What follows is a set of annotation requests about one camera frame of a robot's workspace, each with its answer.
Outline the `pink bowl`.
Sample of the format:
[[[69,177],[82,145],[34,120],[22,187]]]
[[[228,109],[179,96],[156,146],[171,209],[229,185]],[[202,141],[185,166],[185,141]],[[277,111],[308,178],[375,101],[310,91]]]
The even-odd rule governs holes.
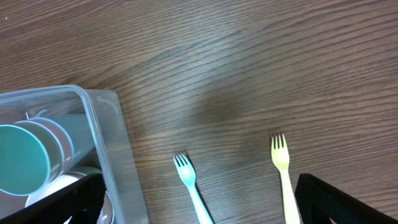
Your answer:
[[[51,183],[47,184],[42,190],[29,195],[25,203],[25,208],[65,188],[66,186],[82,179],[84,176],[86,176],[86,174],[79,174],[76,172],[69,172],[61,175]],[[105,192],[104,203],[100,215],[98,217],[97,224],[113,224],[113,223],[114,223],[113,206],[111,205],[108,193]]]

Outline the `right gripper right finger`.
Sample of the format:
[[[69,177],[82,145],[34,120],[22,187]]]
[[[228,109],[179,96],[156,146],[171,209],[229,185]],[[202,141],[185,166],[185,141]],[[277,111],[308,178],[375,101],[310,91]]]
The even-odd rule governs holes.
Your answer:
[[[396,219],[312,174],[299,175],[295,198],[304,224],[397,224]]]

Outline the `teal bowl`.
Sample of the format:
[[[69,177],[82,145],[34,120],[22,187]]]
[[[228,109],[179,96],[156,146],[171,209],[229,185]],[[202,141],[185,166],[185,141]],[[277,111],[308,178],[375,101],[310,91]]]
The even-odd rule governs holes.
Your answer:
[[[67,174],[72,175],[78,179],[89,175],[89,174],[101,174],[102,171],[100,169],[94,167],[75,167],[70,169]],[[113,206],[109,199],[109,194],[106,191],[104,195],[104,203],[100,212],[100,215],[97,220],[97,224],[113,224],[114,223],[114,212]]]

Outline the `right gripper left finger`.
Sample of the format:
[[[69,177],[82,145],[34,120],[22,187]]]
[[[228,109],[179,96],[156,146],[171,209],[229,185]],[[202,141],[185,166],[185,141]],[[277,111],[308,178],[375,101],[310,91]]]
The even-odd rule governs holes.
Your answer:
[[[102,174],[90,174],[48,197],[1,219],[1,224],[95,224],[104,203]]]

